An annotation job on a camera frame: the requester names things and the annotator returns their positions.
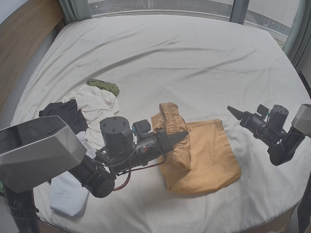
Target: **mattress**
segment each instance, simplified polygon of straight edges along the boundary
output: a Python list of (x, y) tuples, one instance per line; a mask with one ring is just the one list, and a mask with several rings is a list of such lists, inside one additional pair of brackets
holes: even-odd
[[(126, 188), (88, 196), (81, 217), (49, 208), (49, 184), (34, 188), (39, 216), (72, 233), (240, 232), (264, 224), (302, 197), (310, 172), (310, 139), (293, 159), (270, 163), (267, 146), (239, 126), (230, 105), (289, 110), (288, 130), (310, 98), (292, 64), (266, 31), (213, 19), (140, 15), (75, 22), (62, 29), (29, 80), (12, 125), (38, 117), (87, 79), (116, 83), (119, 116), (148, 119), (173, 102), (186, 122), (220, 118), (242, 176), (208, 194), (169, 192), (158, 167), (135, 172)], [(120, 185), (126, 177), (119, 177)]]

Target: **folded light blue cloth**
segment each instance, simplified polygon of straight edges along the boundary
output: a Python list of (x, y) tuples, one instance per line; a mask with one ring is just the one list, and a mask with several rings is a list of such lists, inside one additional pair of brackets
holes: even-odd
[[(78, 133), (77, 138), (87, 149), (86, 154), (94, 158), (96, 149), (85, 139), (85, 132)], [(50, 208), (68, 216), (82, 216), (89, 191), (69, 172), (52, 179), (50, 186)]]

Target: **light green curtain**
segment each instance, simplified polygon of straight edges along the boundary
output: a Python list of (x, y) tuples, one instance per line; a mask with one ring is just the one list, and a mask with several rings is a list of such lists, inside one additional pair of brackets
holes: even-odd
[(292, 29), (283, 51), (297, 72), (307, 56), (311, 45), (311, 0), (300, 0)]
[(92, 14), (90, 11), (87, 0), (58, 0), (64, 13), (64, 24), (69, 24), (75, 21), (82, 21), (91, 19)]

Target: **black garment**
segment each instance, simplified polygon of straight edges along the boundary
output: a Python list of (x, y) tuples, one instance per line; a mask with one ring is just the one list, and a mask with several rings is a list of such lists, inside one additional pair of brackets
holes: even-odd
[(69, 100), (66, 103), (50, 103), (43, 111), (39, 111), (39, 116), (59, 116), (69, 125), (75, 134), (85, 131), (88, 128), (81, 110), (77, 111), (77, 102), (75, 99)]

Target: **headboard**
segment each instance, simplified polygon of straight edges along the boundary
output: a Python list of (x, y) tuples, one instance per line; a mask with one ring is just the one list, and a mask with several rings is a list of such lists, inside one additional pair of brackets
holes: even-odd
[(29, 0), (0, 24), (0, 112), (18, 74), (62, 18), (58, 0)]

